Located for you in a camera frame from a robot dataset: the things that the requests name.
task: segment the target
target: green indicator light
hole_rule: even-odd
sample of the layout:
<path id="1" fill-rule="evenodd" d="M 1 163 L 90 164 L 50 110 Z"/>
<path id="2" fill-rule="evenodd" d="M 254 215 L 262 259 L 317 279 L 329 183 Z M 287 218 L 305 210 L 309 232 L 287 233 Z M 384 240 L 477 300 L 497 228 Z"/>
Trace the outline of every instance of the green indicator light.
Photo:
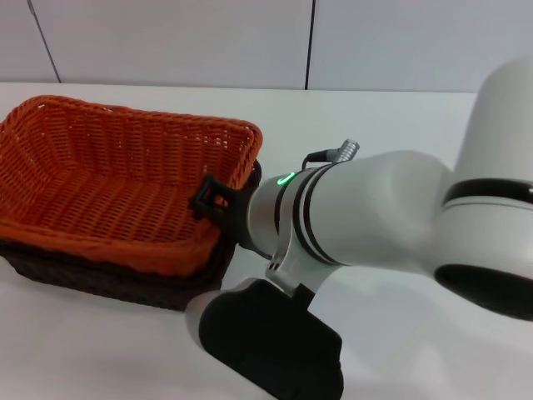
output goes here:
<path id="1" fill-rule="evenodd" d="M 290 182 L 291 179 L 293 179 L 295 176 L 296 176 L 296 173 L 295 172 L 291 172 L 286 177 L 282 177 L 282 178 L 278 179 L 277 180 L 277 184 L 280 185 L 280 186 L 283 186 L 285 183 Z"/>

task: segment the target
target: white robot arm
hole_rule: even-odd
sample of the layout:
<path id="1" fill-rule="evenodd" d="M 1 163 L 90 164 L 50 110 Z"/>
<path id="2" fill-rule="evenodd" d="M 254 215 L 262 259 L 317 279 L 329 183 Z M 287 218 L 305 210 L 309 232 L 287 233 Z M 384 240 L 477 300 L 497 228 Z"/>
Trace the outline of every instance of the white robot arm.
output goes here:
<path id="1" fill-rule="evenodd" d="M 322 152 L 322 161 L 333 162 L 269 179 L 248 198 L 247 239 L 271 258 L 266 277 L 285 294 L 275 290 L 305 309 L 342 266 L 394 268 L 425 274 L 497 313 L 533 320 L 533 59 L 511 62 L 486 81 L 453 172 L 411 151 L 352 161 L 356 149 L 345 142 L 337 152 Z M 216 297 L 193 301 L 189 320 L 201 321 Z M 191 326 L 197 333 L 198 325 Z M 272 372 L 268 382 L 256 375 L 286 364 L 265 363 L 226 362 L 280 399 L 341 396 L 330 390 L 341 385 L 338 379 L 320 388 L 309 382 L 323 371 L 300 381 L 292 375 L 297 383 L 277 390 L 280 382 L 288 385 L 281 373 Z M 298 394 L 305 385 L 312 391 Z M 324 387 L 330 391 L 320 392 Z"/>

